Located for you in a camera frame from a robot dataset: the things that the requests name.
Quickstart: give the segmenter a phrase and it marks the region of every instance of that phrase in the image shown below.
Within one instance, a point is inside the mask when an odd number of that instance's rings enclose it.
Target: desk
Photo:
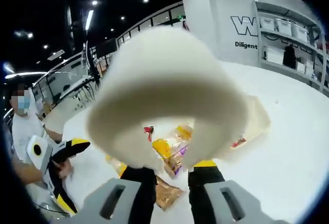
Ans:
[[[232,163],[215,160],[226,180],[234,180],[257,197],[271,218],[296,223],[317,199],[329,168],[329,99],[304,83],[261,68],[221,62],[243,91],[258,96],[272,121],[262,135],[232,154]],[[63,139],[88,139],[85,133],[89,109],[64,126]],[[163,118],[146,122],[154,126],[153,139],[164,136],[179,122]],[[65,181],[67,191],[80,208],[83,199],[108,179],[117,177],[105,155],[91,144],[72,158],[74,172]],[[188,202],[187,173],[163,179],[186,191],[166,212],[155,206],[152,223],[193,223]]]
[[[67,90],[65,90],[61,94],[60,100],[63,100],[65,97],[67,97],[72,92],[74,92],[74,91],[78,90],[79,88],[83,87],[84,85],[90,83],[93,79],[94,78],[92,76],[83,77],[83,78],[79,79],[78,81],[73,83]]]

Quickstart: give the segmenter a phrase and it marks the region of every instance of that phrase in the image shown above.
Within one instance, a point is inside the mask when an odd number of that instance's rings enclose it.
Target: face mask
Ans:
[[[28,96],[19,96],[17,97],[18,105],[17,105],[17,112],[20,115],[26,114],[27,110],[30,107],[30,97]]]

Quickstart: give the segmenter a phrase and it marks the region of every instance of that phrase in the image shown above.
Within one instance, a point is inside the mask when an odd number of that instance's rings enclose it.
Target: white wall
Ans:
[[[253,0],[183,0],[190,31],[221,60],[258,66],[258,32]],[[259,0],[304,14],[315,21],[301,0]],[[236,47],[236,42],[255,45]]]

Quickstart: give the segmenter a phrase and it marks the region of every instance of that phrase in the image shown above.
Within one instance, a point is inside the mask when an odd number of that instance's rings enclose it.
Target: white shirt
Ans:
[[[36,135],[45,138],[48,142],[51,141],[50,143],[54,143],[54,141],[47,135],[43,128],[43,123],[37,116],[30,111],[27,111],[27,114],[25,117],[14,114],[12,119],[12,138],[18,158],[24,163],[32,164],[26,151],[31,137]]]

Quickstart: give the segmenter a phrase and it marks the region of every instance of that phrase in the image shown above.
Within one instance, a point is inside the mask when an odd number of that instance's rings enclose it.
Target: shelf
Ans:
[[[317,80],[312,79],[312,78],[306,76],[305,74],[303,74],[303,73],[301,73],[301,72],[299,72],[299,71],[297,71],[295,69],[292,69],[290,67],[287,67],[287,66],[284,66],[284,65],[280,65],[280,64],[277,64],[277,63],[274,63],[274,62],[270,62],[270,61],[267,61],[267,60],[261,60],[261,63],[266,64],[266,65],[269,65],[269,66],[276,67],[278,69],[282,69],[284,71],[291,72],[291,73],[296,74],[296,75],[299,75],[299,76],[303,77],[304,79],[309,80],[309,81],[311,81],[311,82],[313,82],[313,83],[315,83],[315,84],[317,84],[319,86],[321,85],[321,83],[318,82]]]
[[[281,32],[278,32],[278,31],[273,31],[273,30],[266,30],[266,29],[262,29],[261,28],[261,33],[263,34],[270,34],[270,35],[276,35],[276,36],[279,36],[281,38],[285,38],[285,39],[288,39],[288,40],[291,40],[291,41],[294,41],[312,51],[314,51],[315,53],[323,56],[323,51],[320,50],[320,49],[317,49],[316,47],[312,46],[311,44],[307,43],[307,42],[304,42],[298,38],[295,38],[291,35],[288,35],[288,34],[285,34],[285,33],[281,33]]]
[[[289,17],[289,18],[299,21],[307,26],[318,27],[320,29],[320,26],[314,20],[312,20],[311,18],[309,18],[305,15],[301,15],[291,9],[273,5],[273,4],[266,3],[266,2],[259,2],[259,1],[255,1],[255,2],[256,2],[257,9],[259,11],[270,12],[270,13],[278,14],[278,15],[281,15],[284,17]]]

